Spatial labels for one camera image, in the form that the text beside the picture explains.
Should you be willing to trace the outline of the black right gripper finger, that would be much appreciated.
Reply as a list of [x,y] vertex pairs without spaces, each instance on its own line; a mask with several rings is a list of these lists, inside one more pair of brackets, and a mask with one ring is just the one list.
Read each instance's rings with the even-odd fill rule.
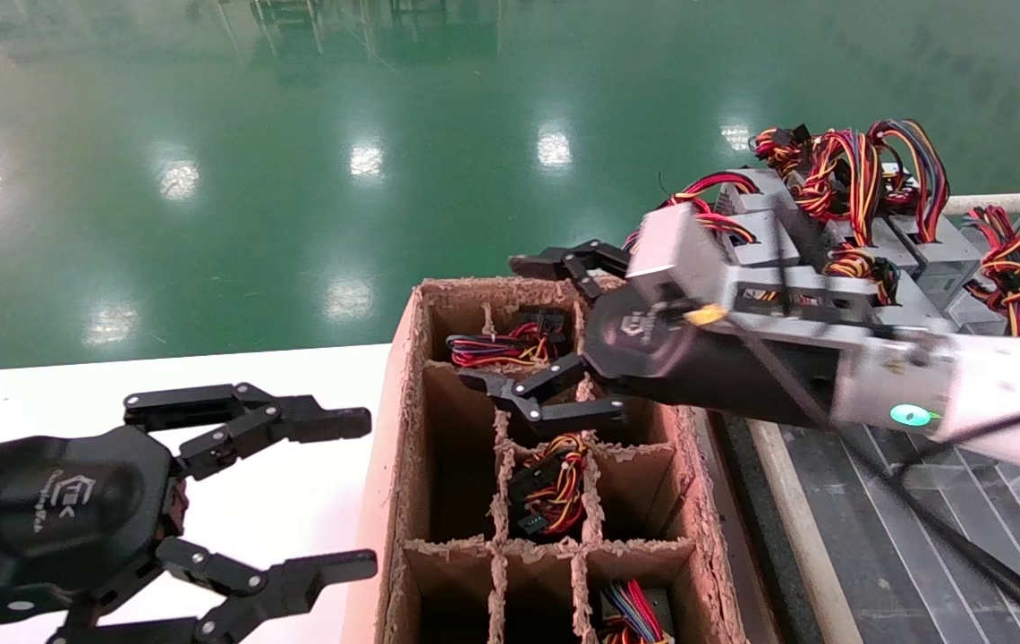
[[495,371],[461,369],[458,379],[470,390],[481,392],[501,411],[525,422],[539,437],[556,437],[596,431],[625,420],[625,399],[619,396],[590,401],[550,403],[556,395],[576,388],[591,366],[580,354],[572,353],[517,382]]
[[604,291],[591,273],[625,278],[629,261],[629,251],[590,240],[571,248],[549,246],[540,254],[514,254],[507,265],[514,275],[531,280],[570,281],[586,301],[595,301]]

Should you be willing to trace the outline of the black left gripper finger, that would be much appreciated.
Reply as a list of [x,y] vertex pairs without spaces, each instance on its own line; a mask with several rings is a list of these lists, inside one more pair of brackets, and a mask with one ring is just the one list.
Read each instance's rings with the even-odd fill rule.
[[375,551],[362,549],[285,560],[265,571],[182,538],[164,539],[156,563],[183,582],[223,597],[200,618],[142,621],[100,626],[96,612],[70,610],[52,643],[240,643],[263,623],[309,613],[332,584],[378,574]]
[[207,429],[178,447],[177,476],[203,480],[280,441],[309,444],[370,434],[363,407],[325,409],[312,395],[276,396],[250,383],[133,393],[124,401],[129,427],[147,432]]

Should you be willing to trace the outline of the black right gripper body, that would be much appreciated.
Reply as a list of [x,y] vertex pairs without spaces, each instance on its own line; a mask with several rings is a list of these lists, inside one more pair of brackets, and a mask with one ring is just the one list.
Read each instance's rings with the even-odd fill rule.
[[842,351],[652,311],[629,286],[592,307],[581,352],[608,391],[793,427],[829,427]]

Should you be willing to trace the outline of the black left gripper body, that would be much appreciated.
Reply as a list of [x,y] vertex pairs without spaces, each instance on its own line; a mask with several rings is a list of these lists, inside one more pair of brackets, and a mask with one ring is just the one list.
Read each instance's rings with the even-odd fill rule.
[[0,624],[110,613],[161,574],[187,496],[169,448],[138,429],[0,443]]

